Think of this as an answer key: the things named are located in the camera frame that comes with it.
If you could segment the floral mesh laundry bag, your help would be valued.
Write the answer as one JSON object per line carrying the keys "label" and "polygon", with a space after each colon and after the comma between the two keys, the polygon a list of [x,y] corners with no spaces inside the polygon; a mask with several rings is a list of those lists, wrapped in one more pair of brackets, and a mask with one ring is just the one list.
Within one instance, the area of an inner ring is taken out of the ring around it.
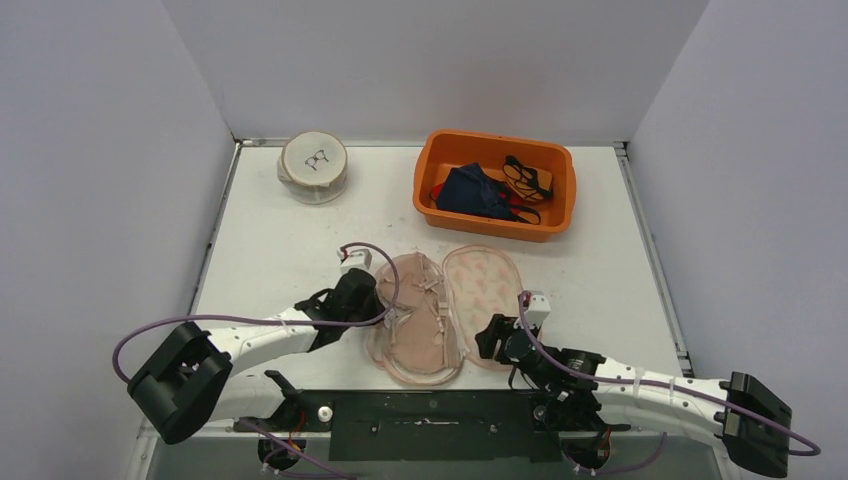
{"label": "floral mesh laundry bag", "polygon": [[466,360],[485,369],[504,371],[504,366],[479,357],[474,336],[488,326],[495,314],[518,315],[517,296],[524,290],[518,268],[505,253],[483,245],[458,248],[435,263],[445,278],[463,353],[459,372]]}

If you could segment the beige pink bra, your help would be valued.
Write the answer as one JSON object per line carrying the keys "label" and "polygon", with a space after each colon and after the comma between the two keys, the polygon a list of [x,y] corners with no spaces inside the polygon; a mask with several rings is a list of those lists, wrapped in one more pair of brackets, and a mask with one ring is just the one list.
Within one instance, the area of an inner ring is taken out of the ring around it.
{"label": "beige pink bra", "polygon": [[399,276],[385,265],[376,280],[381,303],[387,307],[397,294],[395,306],[369,331],[366,350],[377,367],[401,383],[445,383],[459,372],[463,353],[444,275],[422,253],[400,255],[393,262]]}

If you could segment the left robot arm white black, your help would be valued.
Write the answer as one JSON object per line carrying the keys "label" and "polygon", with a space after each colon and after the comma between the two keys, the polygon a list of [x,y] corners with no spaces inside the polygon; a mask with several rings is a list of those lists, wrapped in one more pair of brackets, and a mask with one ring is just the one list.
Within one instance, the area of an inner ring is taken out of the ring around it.
{"label": "left robot arm white black", "polygon": [[271,360],[316,351],[353,325],[381,317],[377,281],[353,268],[282,314],[239,327],[202,329],[193,319],[175,328],[128,380],[127,392],[169,445],[211,421],[252,417],[282,431],[297,420],[298,392],[276,371],[250,370]]}

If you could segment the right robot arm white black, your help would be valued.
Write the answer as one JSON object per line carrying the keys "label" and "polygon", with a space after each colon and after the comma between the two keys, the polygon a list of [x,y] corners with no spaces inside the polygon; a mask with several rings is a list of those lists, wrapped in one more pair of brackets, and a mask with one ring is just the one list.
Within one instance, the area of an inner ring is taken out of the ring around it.
{"label": "right robot arm white black", "polygon": [[533,340],[517,317],[494,315],[475,334],[481,358],[524,374],[563,430],[643,427],[722,449],[738,467],[762,476],[788,474],[792,410],[759,379],[675,377],[583,350]]}

